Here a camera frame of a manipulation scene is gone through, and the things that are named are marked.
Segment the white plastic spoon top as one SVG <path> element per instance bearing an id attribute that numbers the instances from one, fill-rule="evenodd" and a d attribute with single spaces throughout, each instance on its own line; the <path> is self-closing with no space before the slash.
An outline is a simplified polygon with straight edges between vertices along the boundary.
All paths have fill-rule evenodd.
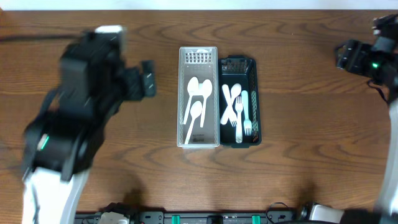
<path id="1" fill-rule="evenodd" d="M 212 82 L 209 79 L 206 79 L 202 84 L 201 84 L 201 94 L 203 96 L 203 107 L 201 111 L 201 120 L 200 120 L 200 127 L 202 128 L 204 126 L 205 122 L 205 113 L 206 113 L 206 102 L 208 97 L 212 93 Z"/>

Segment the mint green plastic fork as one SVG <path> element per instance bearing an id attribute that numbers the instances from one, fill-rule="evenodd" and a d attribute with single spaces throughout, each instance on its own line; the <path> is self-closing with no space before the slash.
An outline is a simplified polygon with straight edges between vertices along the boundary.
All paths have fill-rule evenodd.
<path id="1" fill-rule="evenodd" d="M 249 97 L 248 92 L 243 90 L 241 92 L 242 101 L 243 101 L 243 110 L 244 110 L 244 132 L 246 136 L 250 136 L 252 134 L 252 122 L 249 119 Z"/>

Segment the white plastic spoon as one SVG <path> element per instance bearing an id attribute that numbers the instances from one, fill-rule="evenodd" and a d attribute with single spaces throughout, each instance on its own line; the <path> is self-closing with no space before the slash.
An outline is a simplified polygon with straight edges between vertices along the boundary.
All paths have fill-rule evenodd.
<path id="1" fill-rule="evenodd" d="M 195 120 L 201 115 L 201 110 L 202 110 L 202 103 L 201 101 L 196 101 L 190 108 L 190 116 L 191 116 L 191 123 L 188 128 L 187 136 L 185 138 L 184 144 L 188 144 L 190 137 L 192 135 L 192 130 L 193 130 L 193 125 L 195 123 Z"/>
<path id="2" fill-rule="evenodd" d="M 206 79 L 202 84 L 201 84 L 201 94 L 203 96 L 203 107 L 201 111 L 201 120 L 200 120 L 200 127 L 202 128 L 204 126 L 205 122 L 205 113 L 206 113 L 206 102 L 208 97 L 212 93 L 212 82 L 209 79 Z"/>
<path id="3" fill-rule="evenodd" d="M 188 115 L 189 115 L 189 111 L 190 111 L 190 105 L 192 102 L 192 97 L 198 91 L 198 86 L 199 86 L 198 78 L 192 77 L 187 85 L 187 91 L 188 91 L 189 98 L 188 98 L 187 107 L 186 107 L 184 119 L 183 119 L 184 124 L 187 123 Z"/>

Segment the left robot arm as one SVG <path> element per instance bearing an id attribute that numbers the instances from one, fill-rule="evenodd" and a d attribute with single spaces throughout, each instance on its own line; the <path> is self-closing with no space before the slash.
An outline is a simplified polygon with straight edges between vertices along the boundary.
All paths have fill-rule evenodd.
<path id="1" fill-rule="evenodd" d="M 107 122 L 125 101 L 155 95 L 155 65 L 144 60 L 63 59 L 62 81 L 25 129 L 23 223 L 72 223 Z"/>

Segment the black plastic mesh basket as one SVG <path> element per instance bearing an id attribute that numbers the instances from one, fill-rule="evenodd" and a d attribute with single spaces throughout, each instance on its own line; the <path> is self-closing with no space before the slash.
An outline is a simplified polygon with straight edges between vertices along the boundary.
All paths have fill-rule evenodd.
<path id="1" fill-rule="evenodd" d="M 256 146 L 262 141 L 261 134 L 261 115 L 259 103 L 259 90 L 257 85 L 257 68 L 256 61 L 252 58 L 244 57 L 242 55 L 229 56 L 218 61 L 219 66 L 219 81 L 220 81 L 220 120 L 223 115 L 227 103 L 222 91 L 222 85 L 227 84 L 229 89 L 236 83 L 241 85 L 241 92 L 246 90 L 249 97 L 249 119 L 252 122 L 252 134 L 246 136 L 244 132 L 244 110 L 241 113 L 242 118 L 242 143 L 236 143 L 236 126 L 232 127 L 230 121 L 225 125 L 220 123 L 220 138 L 221 144 L 224 146 L 231 146 L 235 148 L 245 148 Z"/>

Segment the pink-white plastic spoon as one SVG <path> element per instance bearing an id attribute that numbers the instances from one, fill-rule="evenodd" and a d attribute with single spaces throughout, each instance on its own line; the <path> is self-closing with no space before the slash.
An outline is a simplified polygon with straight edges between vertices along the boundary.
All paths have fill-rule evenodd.
<path id="1" fill-rule="evenodd" d="M 230 90 L 230 93 L 231 93 L 231 103 L 232 103 L 232 107 L 233 107 L 233 103 L 234 103 L 235 98 L 241 93 L 241 85 L 236 83 L 229 90 Z"/>

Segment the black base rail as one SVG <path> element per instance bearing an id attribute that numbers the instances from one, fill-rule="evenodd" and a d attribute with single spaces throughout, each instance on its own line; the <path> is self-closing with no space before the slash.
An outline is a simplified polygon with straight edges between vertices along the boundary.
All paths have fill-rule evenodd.
<path id="1" fill-rule="evenodd" d="M 366 210 L 338 210 L 316 203 L 308 203 L 296 210 L 277 202 L 264 211 L 256 212 L 167 212 L 165 210 L 138 210 L 123 203 L 111 203 L 98 212 L 77 213 L 73 223 L 378 223 L 379 220 L 379 215 Z"/>

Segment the cream plastic fork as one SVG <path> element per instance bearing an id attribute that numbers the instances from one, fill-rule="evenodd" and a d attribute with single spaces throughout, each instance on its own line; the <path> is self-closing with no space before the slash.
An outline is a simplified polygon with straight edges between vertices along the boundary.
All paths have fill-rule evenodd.
<path id="1" fill-rule="evenodd" d="M 236 124 L 236 143 L 242 143 L 243 133 L 242 133 L 242 118 L 241 113 L 243 111 L 243 102 L 240 96 L 236 98 L 235 110 L 237 112 L 237 124 Z"/>

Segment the clear plastic mesh basket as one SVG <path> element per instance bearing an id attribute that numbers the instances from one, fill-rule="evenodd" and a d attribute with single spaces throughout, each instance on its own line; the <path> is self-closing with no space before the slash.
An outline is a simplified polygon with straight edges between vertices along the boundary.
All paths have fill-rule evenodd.
<path id="1" fill-rule="evenodd" d="M 212 82 L 212 93 L 206 102 L 204 126 L 200 127 L 201 115 L 195 120 L 189 143 L 184 144 L 191 123 L 190 112 L 187 123 L 183 123 L 188 102 L 187 85 L 192 77 L 197 77 L 198 91 L 192 97 L 190 108 L 203 96 L 201 84 L 209 79 Z M 220 145 L 220 112 L 218 82 L 218 49 L 216 47 L 181 47 L 178 62 L 178 115 L 177 146 L 182 149 L 214 149 Z"/>

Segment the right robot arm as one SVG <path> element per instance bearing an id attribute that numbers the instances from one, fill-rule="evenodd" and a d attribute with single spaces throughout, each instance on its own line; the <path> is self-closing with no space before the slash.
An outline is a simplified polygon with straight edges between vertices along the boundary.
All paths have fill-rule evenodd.
<path id="1" fill-rule="evenodd" d="M 397 216 L 397 54 L 396 41 L 379 37 L 373 44 L 347 40 L 335 48 L 336 67 L 368 77 L 368 86 L 387 103 L 391 132 L 386 170 L 375 210 Z"/>

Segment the pink-white plastic fork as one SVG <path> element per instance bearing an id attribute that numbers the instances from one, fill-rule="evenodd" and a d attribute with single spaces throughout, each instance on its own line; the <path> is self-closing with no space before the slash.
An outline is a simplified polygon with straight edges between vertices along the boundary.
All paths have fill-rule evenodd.
<path id="1" fill-rule="evenodd" d="M 237 125 L 237 117 L 233 111 L 229 86 L 227 84 L 222 85 L 222 91 L 223 91 L 224 98 L 227 103 L 227 107 L 226 107 L 223 115 L 221 116 L 220 123 L 222 125 L 225 125 L 227 123 L 227 121 L 230 121 L 232 127 L 235 127 Z"/>

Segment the white plastic spoon bottom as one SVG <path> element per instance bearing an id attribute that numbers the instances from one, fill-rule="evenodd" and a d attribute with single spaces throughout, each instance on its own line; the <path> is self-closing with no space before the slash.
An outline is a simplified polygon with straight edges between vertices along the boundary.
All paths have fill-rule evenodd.
<path id="1" fill-rule="evenodd" d="M 190 137 L 192 135 L 192 130 L 193 130 L 193 125 L 195 123 L 195 120 L 201 115 L 201 110 L 202 110 L 202 103 L 201 101 L 196 101 L 190 108 L 190 116 L 191 116 L 191 123 L 188 128 L 187 136 L 185 138 L 184 144 L 188 144 Z"/>

